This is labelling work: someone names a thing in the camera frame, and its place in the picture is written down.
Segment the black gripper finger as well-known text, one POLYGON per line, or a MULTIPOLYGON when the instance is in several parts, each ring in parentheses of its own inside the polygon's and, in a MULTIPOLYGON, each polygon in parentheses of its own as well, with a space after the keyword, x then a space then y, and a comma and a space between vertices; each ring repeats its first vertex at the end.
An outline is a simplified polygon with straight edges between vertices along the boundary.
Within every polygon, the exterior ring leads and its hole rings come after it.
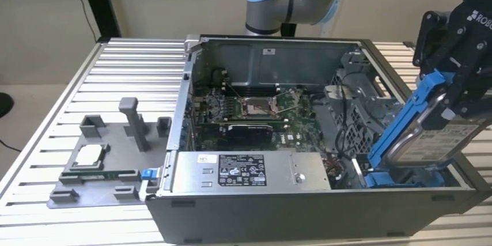
POLYGON ((420 31, 415 46, 412 64, 420 71, 416 77, 416 84, 420 84, 427 73, 439 69, 452 72, 452 63, 444 58, 435 60, 434 56, 443 46, 448 33, 448 21, 451 12, 428 11, 423 15, 420 31))
POLYGON ((491 66, 480 66, 476 56, 463 66, 452 66, 452 72, 435 69, 444 77, 438 95, 443 99, 424 119, 426 130, 443 129, 452 120, 491 123, 491 66))

